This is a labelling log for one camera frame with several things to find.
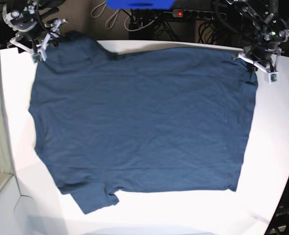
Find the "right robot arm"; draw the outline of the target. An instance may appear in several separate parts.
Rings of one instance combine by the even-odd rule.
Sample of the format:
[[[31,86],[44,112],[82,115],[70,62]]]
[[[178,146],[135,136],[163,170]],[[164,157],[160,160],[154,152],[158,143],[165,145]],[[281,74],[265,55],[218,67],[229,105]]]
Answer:
[[[3,6],[2,19],[14,31],[14,42],[34,50],[46,35],[57,40],[59,33],[53,31],[53,23],[45,24],[43,20],[59,12],[63,3],[63,0],[13,0]]]

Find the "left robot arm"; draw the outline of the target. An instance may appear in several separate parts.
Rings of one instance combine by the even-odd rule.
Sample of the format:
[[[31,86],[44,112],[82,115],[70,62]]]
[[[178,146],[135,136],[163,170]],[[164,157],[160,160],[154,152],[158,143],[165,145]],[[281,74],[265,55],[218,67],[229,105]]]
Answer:
[[[233,56],[233,60],[241,59],[268,74],[277,73],[277,64],[282,53],[280,45],[289,39],[287,23],[261,0],[228,0],[227,3],[234,6],[241,16],[249,19],[254,27],[250,33],[237,30],[222,18],[219,12],[220,2],[214,1],[218,21],[231,32],[251,42],[251,45]]]

